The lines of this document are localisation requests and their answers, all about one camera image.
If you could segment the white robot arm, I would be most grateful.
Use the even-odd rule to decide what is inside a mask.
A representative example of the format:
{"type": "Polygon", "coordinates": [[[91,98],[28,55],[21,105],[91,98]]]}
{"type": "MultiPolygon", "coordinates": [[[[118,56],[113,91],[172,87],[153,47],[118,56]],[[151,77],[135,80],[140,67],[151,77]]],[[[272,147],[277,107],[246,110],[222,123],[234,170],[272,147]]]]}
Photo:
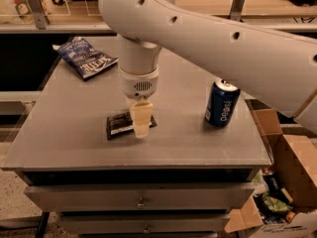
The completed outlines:
{"type": "Polygon", "coordinates": [[[317,42],[205,16],[172,0],[99,0],[105,23],[121,41],[126,79],[154,72],[166,48],[317,133],[317,42]]]}

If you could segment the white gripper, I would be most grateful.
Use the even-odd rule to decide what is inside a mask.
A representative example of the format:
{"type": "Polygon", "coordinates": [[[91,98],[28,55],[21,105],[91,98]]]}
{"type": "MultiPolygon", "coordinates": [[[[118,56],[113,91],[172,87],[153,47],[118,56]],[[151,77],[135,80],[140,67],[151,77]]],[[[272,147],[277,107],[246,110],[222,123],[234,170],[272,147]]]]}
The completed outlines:
{"type": "Polygon", "coordinates": [[[118,73],[121,89],[128,97],[127,104],[135,135],[137,138],[145,138],[149,135],[153,115],[153,104],[145,98],[152,96],[158,88],[159,69],[136,75],[119,68],[118,73]]]}

